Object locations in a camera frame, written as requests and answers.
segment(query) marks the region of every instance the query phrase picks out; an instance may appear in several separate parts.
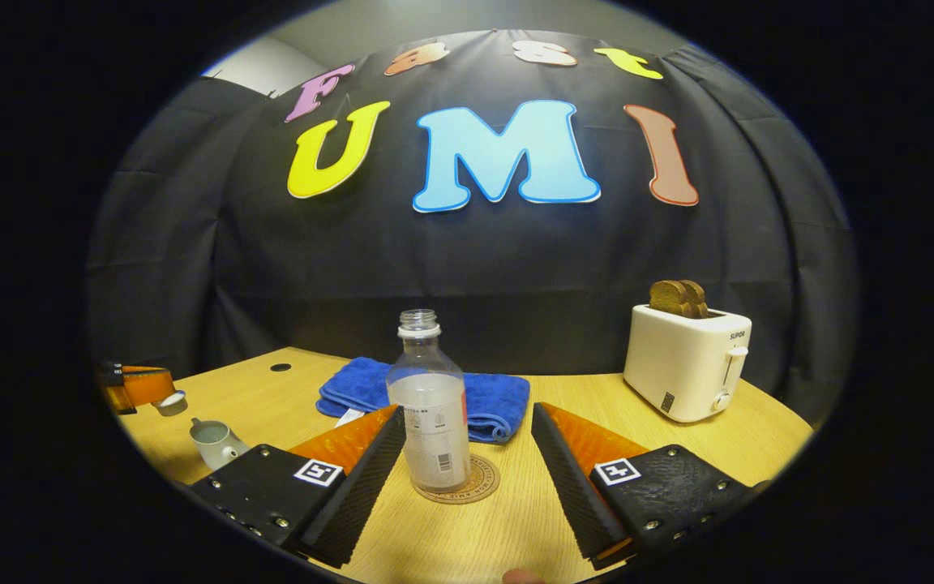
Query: white cup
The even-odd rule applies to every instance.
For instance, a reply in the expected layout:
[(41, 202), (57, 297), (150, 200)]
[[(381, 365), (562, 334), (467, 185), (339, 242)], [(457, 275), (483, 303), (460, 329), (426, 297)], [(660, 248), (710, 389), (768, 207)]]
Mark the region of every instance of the white cup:
[(234, 461), (251, 447), (234, 435), (229, 426), (218, 420), (201, 422), (193, 418), (193, 428), (190, 428), (190, 437), (197, 444), (200, 457), (211, 470), (219, 470), (227, 463)]

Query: toaster knob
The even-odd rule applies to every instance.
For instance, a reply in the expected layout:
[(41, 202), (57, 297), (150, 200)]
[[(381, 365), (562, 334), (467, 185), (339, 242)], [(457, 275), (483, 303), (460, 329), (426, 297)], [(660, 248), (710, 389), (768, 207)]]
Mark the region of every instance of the toaster knob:
[(718, 396), (716, 396), (715, 401), (712, 402), (712, 410), (716, 410), (716, 411), (723, 410), (723, 408), (726, 408), (727, 406), (730, 405), (731, 399), (734, 399), (734, 396), (731, 396), (730, 394), (727, 394), (727, 393), (719, 394)]

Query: wooden table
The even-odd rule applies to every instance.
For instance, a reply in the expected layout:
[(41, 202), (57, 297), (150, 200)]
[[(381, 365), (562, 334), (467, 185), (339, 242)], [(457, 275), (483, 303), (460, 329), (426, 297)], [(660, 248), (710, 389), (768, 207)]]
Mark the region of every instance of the wooden table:
[[(334, 427), (336, 419), (316, 411), (315, 400), (319, 387), (348, 361), (281, 349), (175, 381), (186, 391), (184, 414), (163, 418), (152, 406), (141, 406), (120, 420), (151, 465), (192, 483), (210, 470), (190, 440), (191, 418), (226, 422), (250, 446), (293, 447)], [(292, 367), (274, 372), (274, 363)], [(682, 444), (748, 485), (781, 472), (812, 433), (797, 414), (746, 381), (721, 414), (682, 424), (659, 414), (622, 374), (524, 377), (531, 395), (520, 430), (508, 444), (470, 445), (496, 464), (497, 491), (466, 505), (431, 502), (413, 491), (400, 456), (340, 573), (367, 583), (471, 584), (498, 583), (512, 568), (529, 569), (550, 584), (598, 573), (579, 555), (531, 437), (534, 402), (563, 407), (650, 449)]]

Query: toaster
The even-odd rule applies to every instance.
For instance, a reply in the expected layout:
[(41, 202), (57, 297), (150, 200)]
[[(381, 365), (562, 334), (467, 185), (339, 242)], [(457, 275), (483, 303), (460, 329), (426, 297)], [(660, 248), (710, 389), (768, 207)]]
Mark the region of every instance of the toaster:
[(748, 355), (752, 321), (713, 311), (687, 318), (633, 307), (623, 377), (666, 417), (695, 422), (730, 405)]

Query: black curtain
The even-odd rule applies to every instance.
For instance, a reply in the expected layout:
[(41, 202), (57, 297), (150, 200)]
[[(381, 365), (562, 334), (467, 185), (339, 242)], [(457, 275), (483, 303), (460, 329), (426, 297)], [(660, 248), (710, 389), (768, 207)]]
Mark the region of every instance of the black curtain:
[[(561, 45), (578, 64), (523, 62), (511, 47), (523, 40)], [(430, 41), (451, 54), (383, 74)], [(424, 306), (467, 371), (620, 372), (631, 307), (648, 302), (654, 281), (690, 278), (710, 307), (752, 318), (745, 380), (818, 420), (849, 368), (858, 293), (826, 171), (781, 111), (701, 49), (658, 58), (620, 47), (664, 74), (652, 80), (594, 53), (601, 47), (538, 31), (427, 38), (357, 60), (290, 123), (300, 88), (268, 100), (194, 81), (140, 136), (104, 202), (89, 261), (93, 347), (177, 376), (285, 345), (390, 362), (401, 350), (397, 314)], [(526, 202), (523, 159), (499, 203), (461, 165), (466, 207), (412, 210), (429, 147), (420, 116), (468, 107), (498, 132), (538, 99), (577, 108), (573, 132), (599, 200)], [(319, 155), (329, 165), (349, 112), (382, 100), (392, 107), (356, 173), (326, 195), (290, 196), (297, 137), (336, 119)], [(648, 192), (653, 164), (626, 104), (674, 119), (696, 206)]]

